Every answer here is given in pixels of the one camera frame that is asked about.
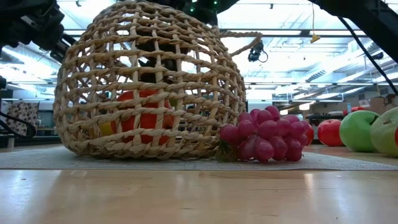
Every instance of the woven basket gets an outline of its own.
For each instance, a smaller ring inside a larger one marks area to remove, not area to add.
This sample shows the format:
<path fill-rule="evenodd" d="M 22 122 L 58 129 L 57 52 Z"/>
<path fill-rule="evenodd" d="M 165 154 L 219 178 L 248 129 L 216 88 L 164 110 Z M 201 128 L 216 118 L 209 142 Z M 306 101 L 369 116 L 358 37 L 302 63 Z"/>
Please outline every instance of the woven basket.
<path fill-rule="evenodd" d="M 220 41 L 226 36 L 248 35 L 221 34 L 145 1 L 103 10 L 58 74 L 53 108 L 62 142 L 100 157 L 214 155 L 219 128 L 236 124 L 246 101 L 243 78 Z"/>

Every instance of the gray mat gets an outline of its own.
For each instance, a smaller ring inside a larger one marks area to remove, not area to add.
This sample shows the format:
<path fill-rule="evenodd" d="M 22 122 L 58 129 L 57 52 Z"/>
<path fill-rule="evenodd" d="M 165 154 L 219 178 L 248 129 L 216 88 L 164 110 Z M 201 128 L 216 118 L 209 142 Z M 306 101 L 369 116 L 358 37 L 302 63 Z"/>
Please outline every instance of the gray mat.
<path fill-rule="evenodd" d="M 398 170 L 398 166 L 345 159 L 310 152 L 299 162 L 217 162 L 198 160 L 119 161 L 80 157 L 64 147 L 0 153 L 0 169 L 129 169 L 129 170 Z"/>

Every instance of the yellow fruit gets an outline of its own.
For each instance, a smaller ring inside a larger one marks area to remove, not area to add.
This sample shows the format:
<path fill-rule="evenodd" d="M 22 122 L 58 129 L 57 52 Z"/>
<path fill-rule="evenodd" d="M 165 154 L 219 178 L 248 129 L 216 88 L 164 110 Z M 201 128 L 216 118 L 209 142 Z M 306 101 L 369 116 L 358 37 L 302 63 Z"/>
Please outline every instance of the yellow fruit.
<path fill-rule="evenodd" d="M 103 124 L 99 124 L 98 127 L 101 132 L 98 132 L 97 134 L 95 134 L 94 128 L 90 128 L 89 132 L 90 132 L 90 137 L 92 139 L 103 137 L 103 136 L 110 136 L 113 134 L 113 130 L 112 130 L 110 122 L 105 122 Z"/>

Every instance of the green apple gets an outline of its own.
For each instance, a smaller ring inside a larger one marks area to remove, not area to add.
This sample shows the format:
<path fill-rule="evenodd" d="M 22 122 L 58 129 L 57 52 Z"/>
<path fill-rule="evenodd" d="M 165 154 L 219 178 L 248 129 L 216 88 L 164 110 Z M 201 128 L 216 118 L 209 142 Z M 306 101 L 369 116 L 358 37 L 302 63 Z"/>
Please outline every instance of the green apple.
<path fill-rule="evenodd" d="M 379 152 L 398 157 L 398 107 L 385 112 L 373 123 L 371 139 Z"/>
<path fill-rule="evenodd" d="M 380 117 L 372 111 L 355 111 L 341 122 L 340 139 L 354 152 L 374 152 L 376 148 L 371 141 L 371 126 Z"/>

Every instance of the grape bunch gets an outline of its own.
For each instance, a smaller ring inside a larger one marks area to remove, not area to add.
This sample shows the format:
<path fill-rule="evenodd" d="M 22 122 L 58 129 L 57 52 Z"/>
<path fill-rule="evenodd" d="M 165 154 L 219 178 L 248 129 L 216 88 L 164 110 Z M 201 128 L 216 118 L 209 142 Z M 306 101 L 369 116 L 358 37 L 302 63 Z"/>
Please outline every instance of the grape bunch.
<path fill-rule="evenodd" d="M 223 126 L 220 137 L 238 148 L 239 160 L 301 160 L 303 148 L 308 141 L 305 133 L 310 129 L 306 121 L 300 121 L 295 115 L 287 115 L 281 119 L 275 106 L 242 113 L 238 121 L 238 126 Z"/>

